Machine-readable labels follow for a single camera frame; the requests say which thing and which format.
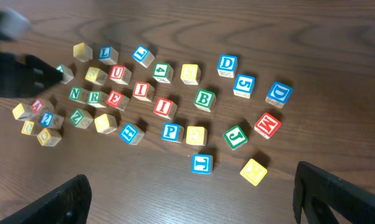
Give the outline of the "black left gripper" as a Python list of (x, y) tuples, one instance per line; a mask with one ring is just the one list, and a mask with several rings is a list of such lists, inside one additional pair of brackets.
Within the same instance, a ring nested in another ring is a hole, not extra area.
[(0, 52), (0, 97), (32, 98), (60, 83), (63, 74), (41, 59), (26, 55), (25, 62), (14, 54)]

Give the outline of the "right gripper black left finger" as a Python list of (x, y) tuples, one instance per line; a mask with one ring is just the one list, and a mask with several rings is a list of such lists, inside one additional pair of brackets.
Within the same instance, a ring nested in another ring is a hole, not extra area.
[(79, 174), (4, 218), (0, 224), (86, 224), (91, 201), (92, 189), (87, 176)]

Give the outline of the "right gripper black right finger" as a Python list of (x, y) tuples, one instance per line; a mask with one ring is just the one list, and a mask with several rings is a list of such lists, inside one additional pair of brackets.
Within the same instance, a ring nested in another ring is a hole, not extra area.
[(301, 223), (304, 212), (309, 223), (338, 223), (337, 211), (351, 223), (375, 223), (375, 195), (306, 161), (295, 174), (293, 212)]

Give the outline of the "green N letter block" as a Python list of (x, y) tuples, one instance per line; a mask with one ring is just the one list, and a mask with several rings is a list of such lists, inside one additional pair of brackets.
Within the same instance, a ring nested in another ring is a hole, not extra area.
[(76, 101), (78, 103), (86, 104), (88, 99), (89, 91), (79, 87), (79, 86), (73, 86), (70, 89), (68, 99), (72, 101)]

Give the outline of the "green R letter block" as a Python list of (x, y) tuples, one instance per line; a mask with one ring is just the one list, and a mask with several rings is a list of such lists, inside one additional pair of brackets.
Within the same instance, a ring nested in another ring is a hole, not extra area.
[(87, 104), (95, 108), (106, 108), (107, 107), (108, 94), (93, 90), (90, 91), (87, 98)]

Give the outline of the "red U letter block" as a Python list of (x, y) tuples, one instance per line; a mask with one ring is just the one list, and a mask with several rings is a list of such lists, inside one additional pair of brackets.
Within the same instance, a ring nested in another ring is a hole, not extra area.
[(114, 65), (110, 72), (110, 80), (121, 85), (128, 85), (131, 79), (132, 72), (125, 66)]

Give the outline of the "red E letter block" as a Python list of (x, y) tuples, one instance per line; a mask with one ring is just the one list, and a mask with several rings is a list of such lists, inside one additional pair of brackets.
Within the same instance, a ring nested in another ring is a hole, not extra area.
[(106, 103), (113, 107), (116, 108), (120, 111), (125, 111), (128, 104), (130, 102), (130, 98), (121, 94), (118, 91), (112, 90), (107, 98)]

